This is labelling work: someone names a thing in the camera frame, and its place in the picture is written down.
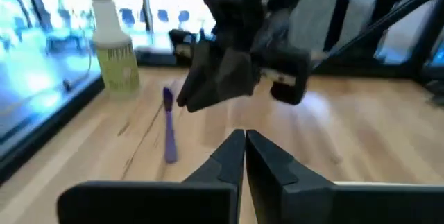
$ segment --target purple toothbrush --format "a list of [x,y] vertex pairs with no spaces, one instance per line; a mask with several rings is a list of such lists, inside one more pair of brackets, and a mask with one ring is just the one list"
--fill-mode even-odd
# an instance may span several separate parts
[[173,92],[167,87],[164,87],[164,107],[166,114],[164,157],[167,163],[174,163],[178,160],[178,150],[174,138],[173,117],[171,116],[171,110],[173,108]]

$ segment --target cleaning spray bottle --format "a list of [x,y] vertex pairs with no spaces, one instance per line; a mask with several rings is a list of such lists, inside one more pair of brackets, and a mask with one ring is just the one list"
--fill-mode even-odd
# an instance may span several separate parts
[[140,81],[133,43],[122,31],[113,0],[92,0],[96,30],[92,41],[105,88],[111,96],[125,97],[139,91]]

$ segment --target wooden surface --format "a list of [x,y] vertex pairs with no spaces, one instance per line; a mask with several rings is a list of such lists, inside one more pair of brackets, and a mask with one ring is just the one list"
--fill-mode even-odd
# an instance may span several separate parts
[[[408,81],[313,77],[297,106],[273,101],[270,84],[190,114],[175,107],[179,162],[166,165],[161,89],[185,71],[143,69],[129,101],[99,94],[0,188],[0,223],[57,223],[55,203],[85,180],[181,181],[235,128],[254,128],[330,180],[442,184],[444,112]],[[244,176],[241,223],[255,223]]]

